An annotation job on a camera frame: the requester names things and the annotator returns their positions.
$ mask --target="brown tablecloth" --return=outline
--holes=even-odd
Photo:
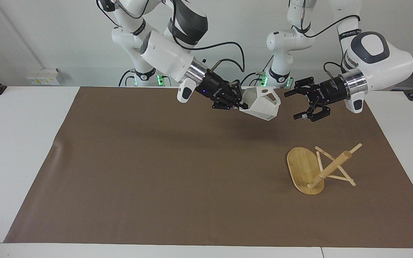
[[[311,123],[292,119],[303,96],[282,102],[266,122],[197,93],[81,88],[5,242],[413,248],[413,185],[369,108]],[[358,143],[356,187],[294,187],[290,149]]]

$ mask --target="white power adapter box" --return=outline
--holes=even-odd
[[[32,70],[27,76],[31,85],[62,85],[63,78],[56,68],[46,68],[41,70]]]

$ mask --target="wooden base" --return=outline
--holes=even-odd
[[[296,147],[288,153],[287,161],[294,186],[299,191],[307,195],[316,195],[323,191],[324,181],[313,189],[308,188],[308,184],[321,173],[318,159],[311,150]]]

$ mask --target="white table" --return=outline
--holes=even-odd
[[[0,96],[0,257],[413,256],[413,249],[1,244],[78,90],[78,87],[9,87]],[[413,102],[408,101],[401,92],[373,92],[367,95],[366,101],[413,183]]]

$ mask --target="white wall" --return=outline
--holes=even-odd
[[[242,44],[247,58],[246,74],[261,70],[271,52],[267,35],[290,27],[286,20],[287,0],[191,0],[207,13],[209,31],[199,46],[234,40]],[[131,60],[113,44],[113,24],[97,9],[95,0],[0,0],[0,8],[13,24],[4,22],[0,13],[0,80],[8,85],[26,85],[28,68],[56,67],[67,79],[66,85],[115,86],[132,67]],[[146,20],[164,30],[171,11],[160,5]],[[364,0],[362,29],[378,31],[396,47],[413,55],[413,0]],[[315,7],[312,27],[320,31],[333,18],[327,0]],[[30,54],[30,49],[39,61]],[[238,49],[224,46],[197,51],[211,67],[224,57],[240,59]],[[292,76],[315,76],[324,80],[322,64],[339,61],[341,51],[335,28],[317,37],[306,51],[294,52]],[[233,64],[224,63],[217,72],[227,80],[243,78]]]

